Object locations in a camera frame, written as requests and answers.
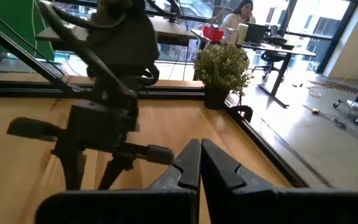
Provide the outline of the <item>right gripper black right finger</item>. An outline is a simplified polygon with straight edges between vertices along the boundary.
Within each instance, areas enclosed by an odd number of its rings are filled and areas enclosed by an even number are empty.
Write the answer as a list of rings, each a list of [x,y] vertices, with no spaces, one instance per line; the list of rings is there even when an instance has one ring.
[[[211,223],[358,223],[358,191],[276,187],[209,139],[201,153]]]

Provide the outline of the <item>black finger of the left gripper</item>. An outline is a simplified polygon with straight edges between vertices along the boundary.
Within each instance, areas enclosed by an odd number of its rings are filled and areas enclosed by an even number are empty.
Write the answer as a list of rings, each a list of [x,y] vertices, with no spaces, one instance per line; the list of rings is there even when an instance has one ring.
[[[67,190],[79,190],[85,169],[85,150],[67,136],[67,130],[52,123],[25,117],[13,119],[7,128],[7,134],[46,142],[55,142],[51,154],[59,158]]]
[[[122,171],[133,169],[133,162],[136,159],[170,165],[174,160],[174,153],[167,147],[152,144],[142,146],[133,143],[122,143],[112,152],[112,159],[107,163],[98,189],[107,190],[110,188]]]

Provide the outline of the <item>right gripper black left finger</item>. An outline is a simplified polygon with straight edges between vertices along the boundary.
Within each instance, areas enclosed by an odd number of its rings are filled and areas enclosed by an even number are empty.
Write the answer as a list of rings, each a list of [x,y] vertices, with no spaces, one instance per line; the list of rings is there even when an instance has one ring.
[[[45,199],[36,224],[197,223],[201,143],[192,139],[173,164],[146,189],[76,190]]]

